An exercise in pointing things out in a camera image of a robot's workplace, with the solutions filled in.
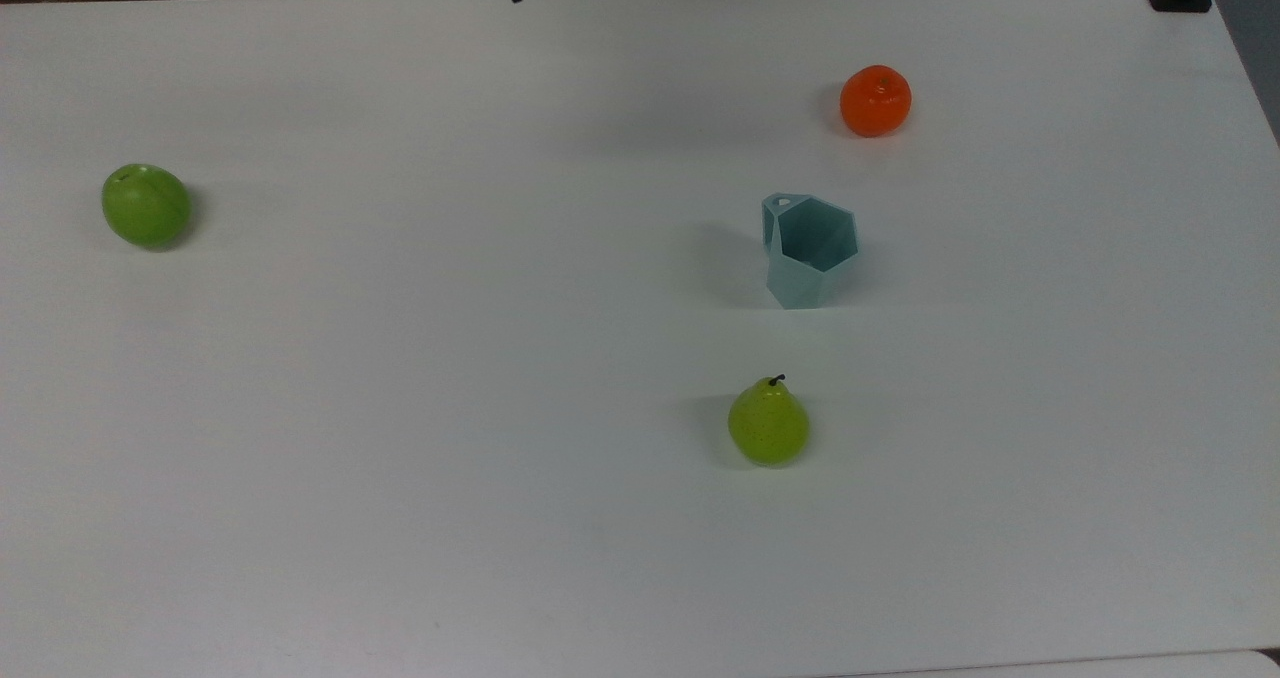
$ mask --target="pear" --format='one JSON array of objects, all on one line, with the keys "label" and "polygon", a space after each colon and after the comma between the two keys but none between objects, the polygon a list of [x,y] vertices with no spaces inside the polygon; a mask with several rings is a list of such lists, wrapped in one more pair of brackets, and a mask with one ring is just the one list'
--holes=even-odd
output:
[{"label": "pear", "polygon": [[728,435],[751,463],[786,463],[809,441],[809,414],[783,379],[760,377],[728,409]]}]

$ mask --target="orange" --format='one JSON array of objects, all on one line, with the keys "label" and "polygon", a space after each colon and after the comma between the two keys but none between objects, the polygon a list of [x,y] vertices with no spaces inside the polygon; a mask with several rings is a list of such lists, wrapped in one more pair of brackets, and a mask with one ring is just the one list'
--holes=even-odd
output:
[{"label": "orange", "polygon": [[890,67],[865,67],[840,91],[840,116],[855,134],[883,136],[906,120],[911,86]]}]

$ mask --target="green apple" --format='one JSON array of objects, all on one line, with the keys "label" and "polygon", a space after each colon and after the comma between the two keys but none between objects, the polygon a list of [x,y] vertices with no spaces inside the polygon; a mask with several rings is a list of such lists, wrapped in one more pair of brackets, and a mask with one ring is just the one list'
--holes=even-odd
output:
[{"label": "green apple", "polygon": [[102,183],[102,216],[122,239],[157,248],[187,228],[191,196],[164,168],[132,162]]},{"label": "green apple", "polygon": [[751,463],[786,463],[809,441],[809,414],[783,379],[760,377],[728,409],[728,435]]}]

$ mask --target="toy fruit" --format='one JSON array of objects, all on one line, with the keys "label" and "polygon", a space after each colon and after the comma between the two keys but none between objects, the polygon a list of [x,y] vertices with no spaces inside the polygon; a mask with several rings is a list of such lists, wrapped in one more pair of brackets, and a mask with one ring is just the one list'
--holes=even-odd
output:
[{"label": "toy fruit", "polygon": [[786,463],[800,455],[809,440],[809,414],[783,379],[760,377],[728,409],[728,435],[751,463]]},{"label": "toy fruit", "polygon": [[906,120],[911,86],[890,67],[865,67],[840,91],[840,116],[855,134],[883,136]]},{"label": "toy fruit", "polygon": [[164,168],[132,162],[102,183],[102,216],[122,239],[156,248],[187,228],[191,196]]}]

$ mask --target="table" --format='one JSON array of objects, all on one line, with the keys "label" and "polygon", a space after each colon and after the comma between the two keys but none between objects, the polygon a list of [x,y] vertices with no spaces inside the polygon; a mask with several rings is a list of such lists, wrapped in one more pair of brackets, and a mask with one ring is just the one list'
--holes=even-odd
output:
[{"label": "table", "polygon": [[[1280,643],[1277,159],[1220,15],[1146,0],[0,8],[0,664]],[[100,216],[136,160],[197,200],[166,253]],[[764,289],[774,191],[856,214],[831,308]],[[750,469],[780,372],[813,444]]]}]

